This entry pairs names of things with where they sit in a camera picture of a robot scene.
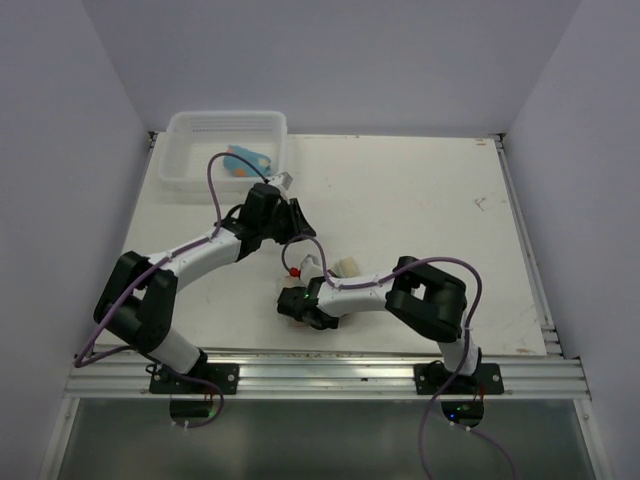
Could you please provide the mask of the aluminium right side rail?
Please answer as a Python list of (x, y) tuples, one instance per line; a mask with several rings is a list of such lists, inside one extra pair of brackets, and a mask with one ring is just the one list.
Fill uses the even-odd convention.
[(529, 285), (534, 299), (538, 322), (540, 324), (540, 330), (545, 344), (546, 355), (565, 358), (558, 331), (549, 308), (544, 286), (542, 284), (538, 262), (536, 261), (534, 249), (530, 240), (523, 211), (508, 164), (505, 148), (506, 135), (504, 133), (499, 133), (492, 135), (491, 138), (493, 139), (495, 144), (500, 168), (502, 171), (507, 195), (512, 210), (512, 215), (515, 221), (521, 251), (529, 278)]

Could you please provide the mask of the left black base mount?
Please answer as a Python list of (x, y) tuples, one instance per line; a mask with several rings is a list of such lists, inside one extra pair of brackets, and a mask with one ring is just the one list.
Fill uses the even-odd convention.
[(237, 393), (240, 366), (237, 363), (203, 363), (181, 374), (159, 364), (149, 364), (149, 392), (160, 395), (205, 395)]

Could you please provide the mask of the white plastic basket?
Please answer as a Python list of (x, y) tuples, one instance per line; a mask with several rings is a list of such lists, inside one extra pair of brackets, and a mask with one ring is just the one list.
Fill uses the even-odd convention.
[[(175, 114), (167, 126), (158, 176), (174, 191), (208, 191), (210, 173), (218, 193), (241, 193), (262, 177), (234, 177), (223, 166), (229, 145), (267, 155), (272, 175), (286, 170), (287, 122), (277, 111), (187, 111)], [(207, 169), (211, 157), (221, 158)]]

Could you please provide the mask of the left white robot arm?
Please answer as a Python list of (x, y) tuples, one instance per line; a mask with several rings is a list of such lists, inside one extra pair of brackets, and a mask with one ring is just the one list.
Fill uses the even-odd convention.
[(172, 327), (181, 289), (257, 251), (266, 240), (285, 245), (314, 237), (297, 199), (258, 183), (245, 201), (219, 218), (213, 230), (165, 253), (129, 251), (118, 259), (94, 310), (94, 321), (135, 351), (169, 367), (185, 392), (208, 379), (204, 353)]

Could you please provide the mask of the aluminium front rail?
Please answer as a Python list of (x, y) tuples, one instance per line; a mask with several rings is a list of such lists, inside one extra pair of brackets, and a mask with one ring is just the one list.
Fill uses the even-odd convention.
[[(409, 400), (416, 398), (413, 368), (430, 356), (336, 352), (209, 350), (213, 363), (239, 368), (237, 399)], [(578, 360), (496, 357), (503, 400), (584, 400), (590, 389)], [(147, 362), (123, 352), (72, 369), (66, 398), (142, 398), (150, 394)]]

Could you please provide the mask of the aluminium rail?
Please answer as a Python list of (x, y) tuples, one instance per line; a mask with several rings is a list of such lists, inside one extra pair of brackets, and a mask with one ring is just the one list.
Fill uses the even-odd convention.
[[(430, 356), (336, 352), (209, 350), (213, 363), (239, 368), (237, 399), (409, 400), (416, 398), (413, 368)], [(578, 360), (496, 357), (503, 400), (584, 400), (590, 389)], [(150, 394), (147, 362), (123, 352), (72, 369), (66, 398), (142, 398)]]
[(495, 144), (500, 168), (502, 171), (507, 195), (512, 210), (512, 215), (515, 221), (521, 251), (529, 278), (529, 285), (534, 299), (538, 322), (540, 324), (540, 330), (545, 344), (546, 355), (565, 358), (558, 331), (549, 308), (544, 286), (542, 284), (538, 262), (536, 261), (534, 249), (530, 240), (523, 211), (508, 164), (505, 148), (506, 135), (504, 133), (499, 133), (492, 135), (491, 138), (493, 139)]

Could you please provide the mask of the blue polka dot towel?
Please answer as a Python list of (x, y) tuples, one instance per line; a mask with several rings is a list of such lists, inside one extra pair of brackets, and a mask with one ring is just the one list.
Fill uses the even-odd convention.
[(272, 161), (262, 153), (239, 145), (229, 145), (228, 154), (223, 158), (223, 166), (234, 177), (269, 177), (272, 175)]

